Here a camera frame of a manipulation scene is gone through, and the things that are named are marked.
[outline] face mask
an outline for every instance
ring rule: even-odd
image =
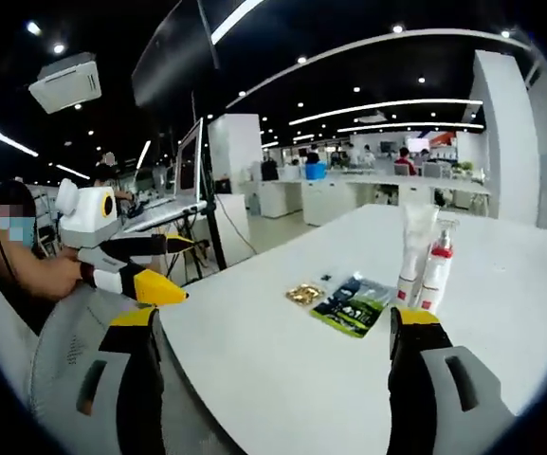
[[[35,242],[35,217],[0,217],[0,229],[8,232],[13,242],[22,242],[27,248],[33,248]]]

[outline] gold wrapper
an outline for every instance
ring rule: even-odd
[[[323,297],[324,292],[311,284],[301,284],[285,293],[293,302],[300,306],[307,306]]]

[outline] white robot head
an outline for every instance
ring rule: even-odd
[[[82,188],[63,179],[56,196],[56,209],[63,217],[63,244],[72,248],[93,248],[109,240],[121,227],[111,187]]]

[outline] blue container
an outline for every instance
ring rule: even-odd
[[[321,180],[326,176],[326,163],[305,164],[304,173],[307,180]]]

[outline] fluorescent light strip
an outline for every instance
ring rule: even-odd
[[[347,107],[345,109],[337,109],[336,111],[324,112],[323,114],[317,114],[316,116],[299,118],[288,123],[290,126],[305,123],[306,121],[317,120],[318,118],[338,116],[340,114],[348,114],[356,111],[367,111],[369,109],[376,109],[379,107],[392,107],[392,106],[405,106],[410,104],[474,104],[481,106],[483,101],[480,100],[453,100],[447,98],[437,99],[423,99],[423,100],[400,100],[400,101],[385,101],[378,102],[376,104],[364,104],[363,106]]]
[[[90,177],[88,177],[87,175],[83,175],[82,173],[78,173],[77,171],[73,171],[72,169],[69,169],[66,166],[63,166],[62,164],[57,164],[56,167],[58,169],[62,169],[63,171],[67,171],[68,173],[74,173],[78,177],[84,178],[86,180],[90,179]]]
[[[473,123],[444,123],[437,121],[410,121],[406,123],[387,123],[384,125],[368,125],[368,126],[355,126],[353,128],[340,128],[337,130],[339,133],[347,133],[350,131],[361,130],[375,130],[377,128],[402,128],[405,126],[447,126],[449,128],[477,128],[483,129],[483,125],[476,125]]]
[[[30,150],[29,147],[25,147],[23,144],[19,144],[15,140],[10,139],[9,137],[7,137],[5,135],[2,135],[1,133],[0,133],[0,140],[2,142],[5,142],[8,145],[11,145],[15,149],[20,150],[21,152],[24,152],[27,155],[31,155],[31,156],[35,156],[35,157],[39,156],[39,154],[37,152],[34,152],[34,151]]]
[[[151,145],[150,140],[147,140],[144,143],[144,148],[142,149],[142,153],[140,154],[140,158],[138,159],[137,170],[140,169],[140,166],[142,166],[142,160],[144,159],[144,156],[147,154],[147,150],[149,150],[150,145]]]
[[[315,135],[296,136],[296,137],[293,137],[292,140],[311,139],[313,137],[315,137]]]
[[[264,0],[246,0],[237,9],[225,19],[225,21],[212,33],[211,39],[213,44],[217,44],[223,39],[229,30],[237,25],[246,14],[258,7]]]

